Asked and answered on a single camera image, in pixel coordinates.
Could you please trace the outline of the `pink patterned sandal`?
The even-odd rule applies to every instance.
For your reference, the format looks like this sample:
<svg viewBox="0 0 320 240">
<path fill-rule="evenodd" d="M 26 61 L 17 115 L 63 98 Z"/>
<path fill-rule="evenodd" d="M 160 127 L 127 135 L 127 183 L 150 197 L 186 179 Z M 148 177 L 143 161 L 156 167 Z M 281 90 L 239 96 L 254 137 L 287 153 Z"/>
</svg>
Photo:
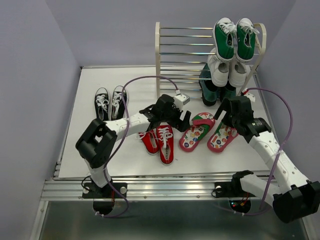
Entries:
<svg viewBox="0 0 320 240">
<path fill-rule="evenodd" d="M 238 135 L 235 128 L 220 122 L 214 134 L 209 138 L 207 148 L 214 153 L 222 153 Z"/>
<path fill-rule="evenodd" d="M 194 116 L 190 127 L 179 140 L 180 149 L 187 153 L 194 151 L 200 141 L 214 127 L 215 122 L 214 115 L 209 112 L 201 112 Z"/>
</svg>

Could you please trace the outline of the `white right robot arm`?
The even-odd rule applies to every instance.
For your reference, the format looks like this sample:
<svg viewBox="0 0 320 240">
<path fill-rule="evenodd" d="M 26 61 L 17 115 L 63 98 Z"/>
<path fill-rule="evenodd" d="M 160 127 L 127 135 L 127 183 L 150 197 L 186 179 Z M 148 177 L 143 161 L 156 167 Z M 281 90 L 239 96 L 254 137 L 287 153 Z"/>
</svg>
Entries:
<svg viewBox="0 0 320 240">
<path fill-rule="evenodd" d="M 225 112 L 222 123 L 235 128 L 258 153 L 277 184 L 262 180 L 250 170 L 238 171 L 231 181 L 217 182 L 213 196 L 235 198 L 249 193 L 272 207 L 284 223 L 316 213 L 320 206 L 320 183 L 310 181 L 298 170 L 278 144 L 268 123 L 261 117 L 254 117 L 250 99 L 244 95 L 225 98 L 214 119 L 222 112 Z"/>
</svg>

